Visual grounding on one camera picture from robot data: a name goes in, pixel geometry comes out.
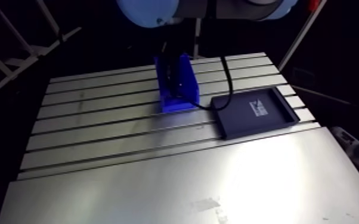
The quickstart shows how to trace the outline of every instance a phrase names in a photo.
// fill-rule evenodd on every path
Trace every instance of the metal plate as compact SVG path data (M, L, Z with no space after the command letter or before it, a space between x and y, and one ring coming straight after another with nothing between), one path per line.
M263 66L263 65L269 65L269 64L271 64L271 61L267 57L262 57L262 58L250 58L250 59L229 61L228 67L230 69L237 69L237 68L246 68L246 67L252 67L252 66ZM223 70L221 62L198 64L198 65L194 66L193 68L194 68L195 74ZM263 69L263 71L259 72L260 74L278 73L278 70L275 68L271 68L271 69L267 70L266 66L263 66L262 69ZM233 79L253 76L254 73L256 73L256 71L248 72L245 69L240 70L240 71L235 70ZM205 83L206 82L205 80L198 79L199 76L198 75L196 76L197 81L199 83ZM211 79L211 81L226 80L223 71L209 73L208 75L203 74L203 77L207 77L207 76L209 76L209 79ZM85 100L85 99L93 99L93 98L108 97L108 96L114 96L114 95L130 94L130 93L136 93L136 92L152 91L152 90L158 90L158 88L159 88L159 85L157 83L157 80L155 79L155 80L145 80L143 82L134 82L134 83L121 84L121 85L110 85L110 86L104 86L104 87L98 87L98 88L92 88L92 89L82 89L82 90L77 90L77 91L69 91L69 92L62 92L62 93L46 95L44 97L42 105L59 104L59 103L64 103L64 102L80 101L80 100Z
M9 185L0 224L359 223L359 173L325 129Z
M243 58L256 58L256 57L264 57L264 56L266 56L266 54L261 52L261 53L255 53L255 54L227 56L225 58L227 60L238 60L238 59L243 59ZM204 58L204 59L191 61L191 63L192 64L201 64L201 63L211 63L211 62L216 62L216 61L220 61L220 58ZM146 71L146 70L154 70L154 65L130 67L130 68L125 68L125 69L101 71L101 72L88 73L88 74L77 74L74 76L57 77L57 78L50 79L50 83L66 82L66 81L79 80L79 79L89 79L89 78L95 78L95 77L100 77L100 76L110 76L113 74L133 73L136 71Z

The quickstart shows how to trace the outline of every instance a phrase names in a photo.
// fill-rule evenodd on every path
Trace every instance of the black cable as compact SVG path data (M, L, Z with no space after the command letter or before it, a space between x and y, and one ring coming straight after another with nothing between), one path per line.
M213 108L213 107L204 107L202 105L199 105L197 103L195 103L194 101L188 99L187 97L185 97L183 94L179 93L178 92L178 95L180 96L181 99L184 99L185 101L188 101L190 104L194 105L195 107L198 107L202 110L209 110L209 111L219 111L219 110L224 110L225 108L228 107L228 105L230 105L230 102L231 102L231 99L233 97L233 93L234 93L234 87L233 87L233 80L231 78L231 74L230 74L230 71L228 69L228 65L227 65L227 61L225 60L225 57L224 56L221 56L220 57L220 60L221 60L221 63L222 63L222 66L224 68L224 73L225 73L225 76L227 77L227 82L228 82L228 88L229 88L229 91L230 91L230 94L228 95L228 101L225 103L224 106L220 107L220 108Z

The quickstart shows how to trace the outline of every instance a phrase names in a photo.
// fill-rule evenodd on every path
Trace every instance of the blue plastic part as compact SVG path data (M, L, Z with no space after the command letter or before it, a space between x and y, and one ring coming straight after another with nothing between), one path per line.
M284 17L286 14L291 11L291 8L298 2L298 0L284 0L283 3L267 18L263 20L277 20Z
M164 26L175 14L179 0L117 0L124 15L138 26Z
M170 89L166 83L166 65L159 57L154 58L159 81L160 106L163 113L192 109L195 106L188 101L171 96ZM193 73L188 55L183 54L178 58L178 83L177 91L187 99L199 103L199 86Z

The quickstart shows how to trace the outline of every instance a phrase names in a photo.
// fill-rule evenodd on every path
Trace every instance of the aluminum table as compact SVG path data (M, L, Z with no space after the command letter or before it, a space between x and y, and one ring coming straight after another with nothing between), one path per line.
M160 114L153 66L51 79L0 223L359 223L359 173L264 53L227 57L236 92L276 86L295 126L219 140L206 111ZM201 104L219 58L192 61Z

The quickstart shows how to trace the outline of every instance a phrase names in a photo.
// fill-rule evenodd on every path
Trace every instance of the white metal frame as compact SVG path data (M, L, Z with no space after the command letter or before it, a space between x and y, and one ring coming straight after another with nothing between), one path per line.
M46 18L47 22L49 23L50 27L52 28L54 34L56 35L56 37L58 37L60 34L60 28L59 28L57 22L54 20L53 16L51 15L46 4L44 3L44 0L36 0L36 2L38 3L38 7L40 8L43 15L45 16L45 18ZM29 43L27 43L25 41L25 39L18 32L18 30L14 27L14 25L9 21L9 19L1 11L1 9L0 9L0 16L2 17L2 20L7 25L7 27L10 29L10 31L14 34L14 36L21 43L21 46L23 47L23 49L25 49L27 52L30 53L30 56L25 60L18 59L18 58L9 58L6 61L0 60L0 70L6 75L6 77L0 81L0 89L1 89L9 81L15 79L22 71L27 69L33 63L37 62L39 60L38 57L40 55L47 55L54 48L59 46L60 41L55 41L50 46L30 45ZM77 33L80 30L81 30L81 27L77 27L76 29L72 30L71 32L63 35L63 41L68 40L69 37L71 37L72 35L74 35L75 33ZM17 69L12 71L10 68L7 67L7 65L16 66Z

